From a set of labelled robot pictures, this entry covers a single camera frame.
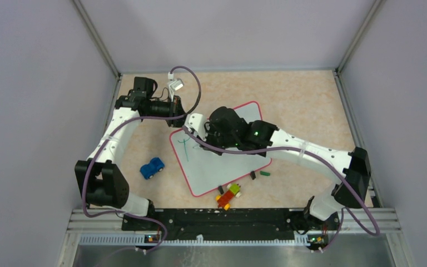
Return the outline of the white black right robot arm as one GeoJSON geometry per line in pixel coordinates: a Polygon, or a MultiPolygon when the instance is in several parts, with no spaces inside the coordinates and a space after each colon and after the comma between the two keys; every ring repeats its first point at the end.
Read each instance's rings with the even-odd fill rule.
{"type": "Polygon", "coordinates": [[[377,222],[364,203],[371,176],[365,149],[356,147],[348,152],[326,148],[295,137],[263,120],[247,122],[235,110],[225,106],[198,123],[188,122],[188,126],[191,132],[197,133],[202,147],[219,155],[260,155],[282,159],[327,176],[332,185],[312,196],[302,212],[306,228],[319,229],[336,212],[363,209],[375,229],[365,231],[379,235],[377,222]]]}

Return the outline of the pink-framed whiteboard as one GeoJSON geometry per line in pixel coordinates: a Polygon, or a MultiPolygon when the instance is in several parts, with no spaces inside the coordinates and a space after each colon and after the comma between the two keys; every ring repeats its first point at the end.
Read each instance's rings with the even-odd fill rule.
{"type": "Polygon", "coordinates": [[[272,163],[259,155],[221,156],[199,147],[182,129],[170,134],[170,144],[191,195],[200,197],[272,163]]]}

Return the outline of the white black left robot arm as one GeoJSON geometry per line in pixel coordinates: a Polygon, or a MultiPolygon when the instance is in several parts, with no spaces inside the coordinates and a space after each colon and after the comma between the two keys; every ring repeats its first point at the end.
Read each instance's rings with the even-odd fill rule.
{"type": "Polygon", "coordinates": [[[99,144],[86,160],[79,160],[75,165],[85,207],[114,208],[135,215],[135,223],[143,230],[154,227],[156,215],[149,211],[149,200],[130,192],[118,166],[133,132],[143,120],[158,117],[172,127],[184,124],[181,99],[174,94],[182,87],[181,79],[169,75],[169,99],[155,100],[153,94],[157,82],[147,77],[135,77],[133,89],[116,100],[110,124],[99,144]]]}

